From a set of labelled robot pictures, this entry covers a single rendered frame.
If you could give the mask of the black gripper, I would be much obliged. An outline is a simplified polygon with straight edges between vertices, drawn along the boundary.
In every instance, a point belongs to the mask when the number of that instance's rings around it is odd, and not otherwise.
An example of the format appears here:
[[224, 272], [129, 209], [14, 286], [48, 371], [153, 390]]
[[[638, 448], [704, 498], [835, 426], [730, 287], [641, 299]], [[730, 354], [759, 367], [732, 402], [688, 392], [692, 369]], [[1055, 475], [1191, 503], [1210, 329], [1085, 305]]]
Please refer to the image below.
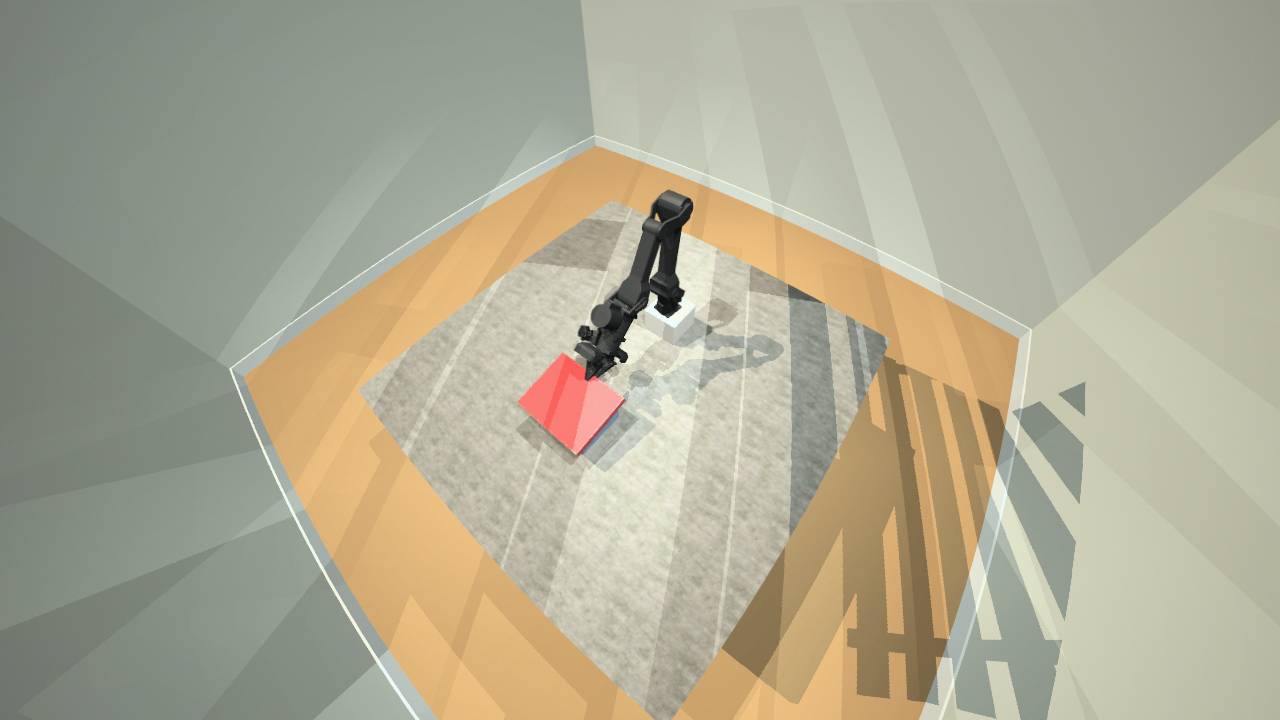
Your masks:
[[626, 363], [628, 354], [620, 348], [621, 342], [625, 342], [625, 334], [620, 334], [614, 331], [600, 328], [602, 334], [596, 341], [594, 347], [588, 342], [580, 342], [575, 346], [573, 351], [588, 360], [585, 370], [585, 380], [589, 380], [595, 375], [596, 378], [603, 373], [608, 372], [612, 366], [617, 365], [614, 357], [620, 359], [620, 363]]

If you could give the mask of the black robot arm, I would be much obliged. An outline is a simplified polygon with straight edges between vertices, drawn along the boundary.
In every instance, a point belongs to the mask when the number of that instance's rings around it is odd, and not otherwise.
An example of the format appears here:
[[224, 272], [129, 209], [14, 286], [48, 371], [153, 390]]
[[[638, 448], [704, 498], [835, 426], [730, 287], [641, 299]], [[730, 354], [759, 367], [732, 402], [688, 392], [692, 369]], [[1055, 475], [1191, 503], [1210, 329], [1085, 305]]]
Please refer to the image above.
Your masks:
[[[658, 295], [654, 307], [662, 315], [669, 318], [682, 307], [678, 302], [686, 291], [680, 288], [675, 266], [682, 227], [691, 213], [692, 200], [672, 190], [666, 190], [654, 200], [650, 215], [643, 223], [643, 236], [628, 278], [604, 304], [593, 307], [590, 319], [598, 328], [590, 331], [589, 325], [580, 325], [577, 334], [581, 341], [588, 340], [595, 345], [602, 334], [600, 328], [626, 334], [634, 319], [637, 319], [637, 313], [646, 307], [650, 291]], [[657, 217], [660, 222], [655, 220]], [[659, 249], [658, 272], [650, 278]]]

